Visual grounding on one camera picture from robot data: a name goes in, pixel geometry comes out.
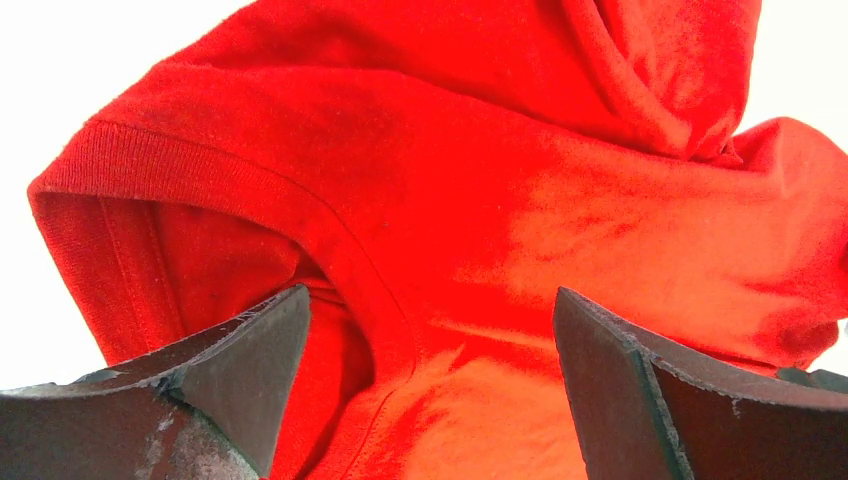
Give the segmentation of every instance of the white background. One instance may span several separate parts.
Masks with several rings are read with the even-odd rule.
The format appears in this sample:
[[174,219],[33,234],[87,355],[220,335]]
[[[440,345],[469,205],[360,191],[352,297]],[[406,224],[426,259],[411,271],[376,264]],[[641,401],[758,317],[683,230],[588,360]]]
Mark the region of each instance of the white background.
[[[27,185],[101,106],[247,3],[0,2],[0,389],[104,366],[35,228]],[[848,3],[764,3],[741,128],[792,116],[848,150]],[[848,340],[815,367],[848,374]]]

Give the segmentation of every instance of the red cotton garment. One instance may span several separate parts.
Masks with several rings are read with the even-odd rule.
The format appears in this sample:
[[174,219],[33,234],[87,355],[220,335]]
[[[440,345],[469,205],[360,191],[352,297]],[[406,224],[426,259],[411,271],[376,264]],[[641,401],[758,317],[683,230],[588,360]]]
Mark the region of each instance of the red cotton garment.
[[763,374],[848,316],[848,158],[732,136],[758,15],[260,0],[86,123],[34,215],[109,363],[310,288],[274,479],[584,479],[557,287]]

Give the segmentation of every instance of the red fabric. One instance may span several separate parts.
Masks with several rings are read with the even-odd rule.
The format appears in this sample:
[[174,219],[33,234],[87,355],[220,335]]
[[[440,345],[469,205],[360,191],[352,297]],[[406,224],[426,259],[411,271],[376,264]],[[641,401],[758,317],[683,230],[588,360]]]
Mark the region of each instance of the red fabric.
[[35,218],[111,363],[311,288],[273,478],[585,478],[558,286],[763,373],[848,315],[845,154],[731,137],[758,13],[260,0],[89,121]]

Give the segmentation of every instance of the stitching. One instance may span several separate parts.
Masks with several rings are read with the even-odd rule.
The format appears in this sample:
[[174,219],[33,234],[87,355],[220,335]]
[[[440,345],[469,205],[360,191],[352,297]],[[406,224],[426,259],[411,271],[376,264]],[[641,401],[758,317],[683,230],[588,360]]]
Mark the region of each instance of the stitching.
[[179,329],[178,335],[185,337],[187,335],[185,321],[177,308],[177,301],[174,295],[173,287],[171,286],[171,275],[165,264],[165,259],[162,255],[162,239],[159,237],[159,232],[153,222],[153,206],[150,204],[142,204],[142,213],[144,215],[144,223],[147,226],[147,235],[150,238],[150,246],[153,256],[155,257],[156,269],[159,272],[159,277],[162,279],[162,289],[164,290],[163,299],[165,300],[168,313],[175,326]]
[[115,233],[115,224],[112,219],[112,214],[110,212],[110,207],[106,205],[105,200],[102,197],[97,197],[98,204],[100,205],[100,211],[103,215],[104,223],[106,224],[106,230],[109,233],[109,239],[112,241],[112,253],[115,255],[115,261],[118,264],[118,269],[121,271],[121,277],[123,277],[124,281],[122,282],[124,287],[124,292],[127,295],[127,298],[130,300],[131,311],[133,315],[133,324],[135,326],[135,330],[140,333],[141,340],[144,342],[145,350],[149,351],[151,349],[150,343],[147,339],[147,335],[144,333],[141,328],[141,322],[138,317],[138,298],[135,295],[135,292],[132,288],[130,288],[130,281],[127,275],[127,268],[124,265],[124,262],[121,257],[121,252],[123,249],[121,248],[121,243],[118,241],[116,233]]

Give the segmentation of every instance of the seam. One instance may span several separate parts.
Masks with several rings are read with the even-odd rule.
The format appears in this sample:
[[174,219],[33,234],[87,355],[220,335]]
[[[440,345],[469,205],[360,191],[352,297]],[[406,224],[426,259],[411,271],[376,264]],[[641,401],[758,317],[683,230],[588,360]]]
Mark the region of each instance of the seam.
[[136,332],[138,332],[141,337],[142,342],[144,342],[145,350],[149,351],[151,349],[150,342],[147,339],[147,335],[141,328],[141,322],[138,318],[138,298],[135,295],[135,292],[129,285],[129,279],[127,278],[127,268],[124,265],[121,252],[121,243],[118,241],[117,236],[115,234],[115,224],[112,220],[112,214],[110,212],[109,207],[106,206],[106,202],[102,197],[98,197],[98,204],[100,205],[100,211],[103,215],[103,220],[106,225],[106,231],[109,233],[109,239],[112,242],[112,253],[115,255],[115,261],[118,264],[118,269],[121,271],[121,277],[123,278],[123,282],[121,282],[124,287],[124,293],[126,293],[127,298],[130,300],[131,311],[133,316],[133,326],[135,327]]
[[[380,274],[379,269],[377,269],[376,265],[374,264],[374,260],[371,258],[370,255],[368,255],[365,247],[362,245],[362,242],[359,240],[359,238],[357,238],[356,235],[354,235],[353,231],[350,229],[350,227],[347,225],[347,223],[344,222],[344,220],[339,215],[339,213],[329,203],[327,203],[327,201],[324,198],[318,196],[317,194],[312,192],[310,189],[306,188],[304,185],[300,184],[299,182],[296,182],[291,177],[288,177],[286,175],[282,175],[279,172],[274,171],[274,170],[272,170],[272,169],[270,169],[270,168],[268,168],[264,165],[261,165],[261,164],[255,162],[255,161],[249,160],[249,159],[242,157],[240,155],[237,155],[235,153],[228,152],[228,151],[223,150],[221,148],[218,148],[216,146],[208,145],[208,144],[205,144],[205,143],[199,143],[199,142],[192,141],[192,140],[187,140],[187,139],[184,139],[182,137],[178,137],[178,136],[175,136],[175,135],[172,135],[172,134],[151,131],[151,130],[148,130],[148,129],[136,127],[134,125],[129,125],[129,124],[126,124],[126,123],[115,122],[115,121],[110,121],[110,120],[91,119],[88,122],[86,122],[86,124],[87,125],[102,124],[102,125],[107,125],[107,126],[112,125],[112,126],[116,126],[116,127],[119,127],[119,128],[130,129],[130,130],[133,130],[133,131],[136,131],[136,132],[141,132],[141,133],[145,133],[145,134],[148,134],[148,135],[153,135],[153,136],[160,137],[160,138],[167,138],[167,139],[173,140],[175,142],[183,143],[183,144],[193,145],[193,146],[196,146],[196,147],[199,147],[199,148],[202,148],[202,149],[206,149],[206,150],[215,152],[215,153],[220,154],[220,155],[225,155],[229,158],[232,158],[233,160],[248,164],[248,165],[250,165],[254,168],[258,168],[259,170],[262,170],[262,171],[268,173],[269,175],[280,178],[280,179],[294,185],[295,187],[297,187],[298,189],[300,189],[301,191],[303,191],[307,195],[316,199],[320,204],[322,204],[328,211],[330,211],[332,213],[333,217],[336,218],[339,225],[341,225],[342,228],[344,228],[344,230],[348,233],[350,239],[356,244],[356,246],[362,252],[362,255],[367,259],[368,264],[371,266],[371,269],[374,272],[374,275],[379,280],[379,282],[382,284],[384,290],[388,294],[389,298],[391,298],[392,303],[397,308],[401,317],[406,319],[406,313],[404,312],[403,308],[401,307],[400,302],[397,300],[397,297],[395,297],[392,290],[388,287],[388,284],[386,283],[385,279]],[[384,419],[385,414],[386,414],[384,407],[387,404],[389,398],[391,398],[394,395],[394,393],[396,393],[398,390],[400,390],[403,385],[409,383],[409,381],[415,376],[415,373],[418,369],[418,363],[420,361],[421,353],[422,353],[420,333],[418,331],[417,326],[412,324],[412,323],[409,323],[407,325],[407,327],[409,328],[408,331],[410,332],[410,337],[411,337],[413,348],[414,348],[414,351],[415,351],[414,355],[412,356],[412,366],[409,370],[409,374],[408,374],[406,380],[399,382],[397,384],[397,386],[392,388],[385,395],[385,397],[383,397],[383,400],[381,401],[379,407],[377,407],[377,410],[372,417],[371,423],[369,424],[366,433],[362,436],[362,440],[361,440],[359,447],[356,448],[356,453],[353,454],[352,458],[350,459],[350,464],[348,465],[347,468],[345,468],[345,470],[343,472],[340,473],[340,476],[338,477],[340,479],[346,478],[346,476],[349,474],[350,470],[353,469],[358,464],[361,453],[365,449],[365,446],[368,443],[368,439],[374,433],[375,427],[382,424],[382,420]]]
[[156,229],[156,226],[153,222],[153,212],[152,205],[145,203],[142,207],[142,213],[144,215],[144,224],[146,225],[147,235],[150,239],[150,246],[155,257],[156,262],[156,270],[159,273],[159,277],[162,279],[162,290],[163,290],[163,300],[168,308],[168,314],[174,320],[174,324],[179,329],[179,336],[185,337],[187,335],[185,321],[183,320],[182,314],[180,310],[177,308],[176,298],[174,296],[174,289],[171,286],[171,275],[165,264],[165,259],[162,255],[162,240],[159,237],[159,232]]

